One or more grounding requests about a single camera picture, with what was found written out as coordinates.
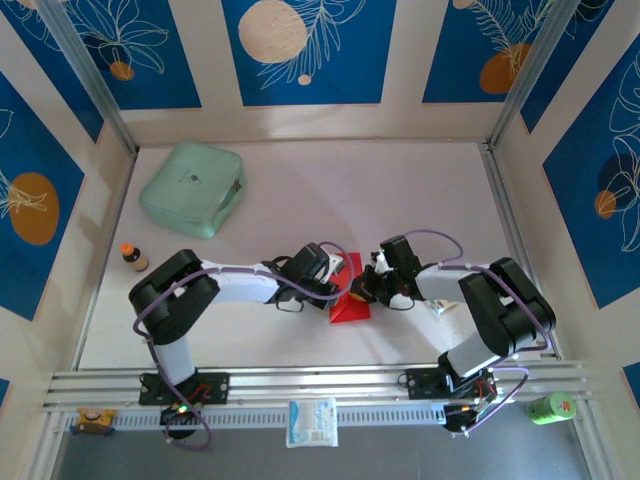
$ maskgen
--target red object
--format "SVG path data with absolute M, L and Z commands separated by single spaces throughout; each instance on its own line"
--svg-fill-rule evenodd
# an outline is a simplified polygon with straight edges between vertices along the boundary
M 362 260 L 359 253 L 350 253 L 349 257 L 353 262 L 353 278 L 355 278 L 362 273 Z M 331 281 L 342 289 L 347 286 L 349 273 L 349 265 L 346 264 L 339 275 L 331 277 Z M 369 304 L 356 300 L 346 293 L 338 299 L 338 303 L 331 307 L 329 317 L 331 318 L 331 323 L 366 320 L 371 318 L 371 310 L 369 309 Z

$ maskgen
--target green soda can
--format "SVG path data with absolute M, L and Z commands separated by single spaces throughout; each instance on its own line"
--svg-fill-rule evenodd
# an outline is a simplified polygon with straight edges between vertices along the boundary
M 533 400 L 527 405 L 527 415 L 538 425 L 571 420 L 575 414 L 576 402 L 562 392 Z

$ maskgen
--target small bottle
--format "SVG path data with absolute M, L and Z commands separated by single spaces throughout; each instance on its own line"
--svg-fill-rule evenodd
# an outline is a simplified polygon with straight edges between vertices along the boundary
M 120 252 L 124 261 L 131 265 L 136 272 L 142 272 L 149 266 L 149 259 L 140 253 L 137 247 L 130 243 L 120 245 Z

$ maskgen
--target purple cable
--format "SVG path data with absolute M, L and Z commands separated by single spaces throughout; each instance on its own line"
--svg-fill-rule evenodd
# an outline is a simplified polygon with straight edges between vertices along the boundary
M 516 292 L 514 292 L 509 285 L 507 285 L 505 283 L 504 280 L 502 280 L 498 275 L 496 275 L 495 273 L 493 273 L 491 270 L 489 270 L 488 268 L 484 268 L 484 267 L 478 267 L 478 266 L 465 266 L 465 265 L 443 265 L 441 267 L 443 270 L 471 270 L 474 272 L 480 272 L 480 273 L 484 273 L 485 275 L 488 275 L 489 277 L 491 277 L 491 279 L 493 281 L 495 281 L 498 285 L 500 285 L 500 287 L 502 287 L 502 289 L 507 292 L 507 295 L 509 295 L 514 302 L 516 302 L 516 304 L 522 309 L 522 311 L 527 315 L 527 317 L 529 317 L 529 320 L 531 320 L 531 323 L 533 323 L 533 326 L 536 328 L 536 330 L 538 332 L 540 332 L 540 334 L 542 335 L 542 338 L 544 338 L 544 345 L 539 345 L 539 346 L 535 346 L 535 347 L 525 347 L 525 348 L 521 348 L 520 350 L 518 350 L 518 352 L 541 352 L 543 350 L 547 350 L 548 348 L 551 348 L 552 343 L 551 343 L 551 336 L 549 335 L 549 332 L 547 332 L 545 330 L 545 328 L 542 326 L 542 324 L 540 323 L 540 321 L 536 318 L 536 316 L 533 314 L 533 312 L 531 311 L 531 309 L 529 307 L 527 307 L 527 305 L 522 301 L 522 299 L 516 294 Z
M 464 255 L 464 248 L 462 248 L 462 245 L 460 244 L 460 242 L 447 233 L 440 232 L 439 230 L 431 230 L 429 228 L 418 228 L 416 230 L 411 230 L 410 232 L 405 233 L 403 236 L 408 237 L 409 235 L 413 235 L 415 233 L 430 233 L 432 235 L 438 235 L 440 237 L 446 238 L 451 243 L 453 243 L 456 247 L 458 247 L 458 254 L 455 257 L 445 258 L 444 260 L 441 260 L 440 263 L 442 264 L 451 262 L 453 260 L 458 260 L 462 258 L 462 255 Z
M 513 390 L 511 390 L 511 392 L 509 392 L 509 394 L 504 397 L 502 399 L 502 401 L 496 405 L 495 408 L 491 409 L 491 411 L 489 413 L 487 413 L 484 417 L 482 417 L 480 420 L 478 420 L 476 423 L 474 423 L 473 425 L 471 425 L 469 428 L 467 428 L 465 430 L 465 434 L 469 434 L 471 432 L 473 432 L 476 428 L 478 428 L 480 425 L 482 425 L 484 422 L 486 422 L 487 420 L 489 420 L 491 417 L 493 417 L 498 410 L 500 410 L 502 407 L 504 407 L 504 405 L 511 400 L 513 397 L 516 396 L 516 393 L 518 393 L 518 391 L 522 388 L 522 386 L 526 383 L 526 381 L 529 378 L 529 369 L 525 368 L 525 367 L 493 367 L 493 371 L 518 371 L 518 372 L 524 372 L 524 376 L 522 377 L 522 380 L 520 380 L 520 382 L 518 383 L 518 385 L 516 385 Z
M 142 320 L 149 315 L 161 302 L 163 302 L 164 300 L 167 299 L 167 297 L 169 297 L 169 295 L 171 295 L 175 290 L 177 290 L 178 288 L 183 287 L 185 284 L 189 283 L 191 280 L 201 277 L 202 275 L 208 275 L 210 273 L 249 273 L 249 274 L 253 274 L 253 275 L 257 275 L 257 276 L 261 276 L 261 277 L 267 277 L 267 278 L 271 278 L 273 280 L 277 280 L 279 282 L 284 283 L 285 285 L 290 286 L 291 288 L 294 288 L 296 290 L 298 290 L 301 293 L 304 293 L 305 295 L 311 297 L 311 298 L 315 298 L 316 300 L 334 300 L 336 298 L 341 297 L 342 295 L 344 295 L 345 293 L 347 293 L 349 291 L 349 289 L 351 288 L 351 282 L 353 282 L 353 274 L 354 274 L 354 268 L 353 268 L 353 262 L 351 261 L 351 257 L 349 256 L 349 254 L 347 253 L 347 251 L 345 249 L 343 249 L 341 246 L 333 243 L 333 242 L 328 242 L 328 241 L 324 241 L 318 244 L 318 246 L 322 247 L 323 245 L 330 245 L 334 248 L 336 248 L 337 250 L 340 251 L 340 253 L 342 253 L 347 261 L 347 263 L 349 264 L 349 270 L 350 270 L 350 276 L 349 276 L 349 282 L 347 283 L 346 287 L 343 288 L 342 290 L 340 290 L 338 293 L 334 293 L 333 295 L 318 295 L 316 293 L 313 293 L 305 288 L 302 288 L 298 285 L 296 285 L 295 283 L 293 283 L 292 281 L 281 277 L 280 275 L 276 275 L 274 273 L 271 272 L 264 272 L 264 271 L 259 271 L 259 270 L 254 270 L 253 268 L 249 268 L 249 267 L 222 267 L 222 268 L 218 268 L 218 267 L 212 267 L 212 268 L 205 268 L 203 270 L 199 270 L 195 273 L 192 273 L 191 275 L 187 275 L 186 277 L 184 277 L 183 279 L 181 279 L 180 281 L 174 283 L 173 285 L 171 285 L 171 287 L 169 287 L 167 290 L 165 290 L 164 292 L 162 292 L 162 294 L 156 298 L 153 302 L 151 302 L 142 312 L 140 312 L 140 315 L 138 315 L 138 317 L 136 318 L 136 320 L 133 322 L 133 331 L 135 333 L 137 333 L 138 335 L 140 335 L 141 337 L 143 337 L 146 342 L 147 342 L 147 348 L 149 349 L 149 353 L 151 354 L 151 359 L 153 360 L 154 365 L 156 366 L 157 370 L 158 370 L 158 374 L 160 375 L 160 378 L 162 378 L 162 381 L 169 387 L 169 389 L 173 392 L 173 394 L 178 397 L 178 399 L 187 406 L 187 408 L 189 409 L 189 411 L 191 411 L 194 415 L 194 417 L 196 418 L 196 420 L 198 420 L 204 427 L 206 433 L 207 433 L 207 440 L 205 443 L 201 444 L 201 445 L 188 445 L 188 444 L 183 444 L 183 443 L 176 443 L 174 442 L 171 437 L 169 437 L 169 426 L 171 422 L 167 422 L 167 425 L 165 426 L 164 429 L 164 435 L 166 438 L 167 443 L 172 444 L 172 445 L 176 445 L 179 448 L 185 449 L 185 450 L 192 450 L 192 451 L 199 451 L 199 450 L 204 450 L 205 448 L 207 448 L 210 444 L 211 441 L 213 440 L 213 433 L 211 432 L 211 427 L 209 426 L 209 424 L 207 423 L 207 421 L 205 420 L 205 418 L 202 416 L 202 414 L 195 409 L 195 407 L 191 404 L 191 402 L 189 402 L 189 400 L 187 400 L 187 398 L 182 395 L 180 393 L 180 391 L 178 391 L 178 389 L 175 387 L 175 385 L 173 385 L 171 383 L 171 381 L 169 380 L 169 377 L 167 376 L 167 373 L 164 371 L 164 368 L 162 368 L 162 365 L 160 365 L 160 359 L 158 358 L 158 355 L 156 354 L 156 350 L 153 344 L 153 339 L 151 338 L 151 336 L 140 329 L 140 323 L 142 323 Z

